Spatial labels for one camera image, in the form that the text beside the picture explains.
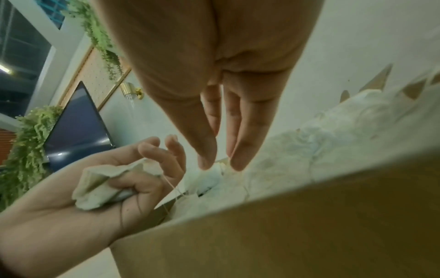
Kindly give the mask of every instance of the cardboard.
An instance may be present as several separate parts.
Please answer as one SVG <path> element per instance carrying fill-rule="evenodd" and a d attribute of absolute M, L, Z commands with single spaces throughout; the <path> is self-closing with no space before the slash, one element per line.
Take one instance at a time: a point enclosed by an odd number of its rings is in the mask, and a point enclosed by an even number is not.
<path fill-rule="evenodd" d="M 440 155 L 118 240 L 122 278 L 440 277 Z"/>

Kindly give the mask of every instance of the ceiling light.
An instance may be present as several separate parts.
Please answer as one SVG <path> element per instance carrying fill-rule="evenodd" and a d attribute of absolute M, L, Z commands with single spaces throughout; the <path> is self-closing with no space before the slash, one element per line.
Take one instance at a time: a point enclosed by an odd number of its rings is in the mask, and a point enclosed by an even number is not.
<path fill-rule="evenodd" d="M 0 65 L 0 71 L 4 71 L 6 73 L 11 73 L 11 70 L 8 69 L 7 67 L 3 66 L 3 65 Z"/>

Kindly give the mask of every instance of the artificial plant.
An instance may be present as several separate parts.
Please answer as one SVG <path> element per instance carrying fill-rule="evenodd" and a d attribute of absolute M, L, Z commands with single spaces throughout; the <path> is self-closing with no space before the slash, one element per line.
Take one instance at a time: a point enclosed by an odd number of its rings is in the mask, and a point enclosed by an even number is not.
<path fill-rule="evenodd" d="M 0 173 L 0 211 L 47 176 L 43 144 L 61 112 L 61 107 L 45 106 L 17 117 L 21 127 Z"/>
<path fill-rule="evenodd" d="M 63 14 L 82 20 L 82 27 L 92 40 L 93 46 L 101 53 L 110 80 L 116 80 L 115 69 L 120 75 L 122 75 L 122 68 L 118 55 L 109 50 L 113 49 L 114 45 L 112 44 L 104 26 L 99 22 L 99 19 L 90 4 L 85 0 L 70 0 L 68 2 L 67 10 L 63 11 Z"/>

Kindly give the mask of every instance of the pegboard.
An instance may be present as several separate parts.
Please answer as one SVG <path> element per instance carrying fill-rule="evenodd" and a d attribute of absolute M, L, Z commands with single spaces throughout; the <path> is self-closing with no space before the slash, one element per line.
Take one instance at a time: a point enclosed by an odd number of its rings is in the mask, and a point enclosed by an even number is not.
<path fill-rule="evenodd" d="M 109 79 L 109 74 L 107 73 L 101 54 L 97 49 L 93 48 L 89 52 L 88 57 L 85 58 L 82 66 L 78 69 L 60 105 L 64 107 L 67 104 L 78 83 L 82 81 L 96 107 L 101 108 L 110 94 L 119 86 L 121 79 L 125 78 L 127 73 L 131 70 L 123 58 L 120 57 L 119 60 L 121 61 L 123 74 L 122 76 L 118 76 L 116 81 L 112 81 Z"/>

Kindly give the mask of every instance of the television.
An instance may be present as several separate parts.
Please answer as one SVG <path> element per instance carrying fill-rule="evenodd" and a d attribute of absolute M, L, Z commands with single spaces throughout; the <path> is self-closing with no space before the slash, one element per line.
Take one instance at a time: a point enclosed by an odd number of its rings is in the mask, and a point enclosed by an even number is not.
<path fill-rule="evenodd" d="M 111 137 L 82 82 L 44 142 L 49 169 L 59 169 L 94 153 L 114 148 Z"/>

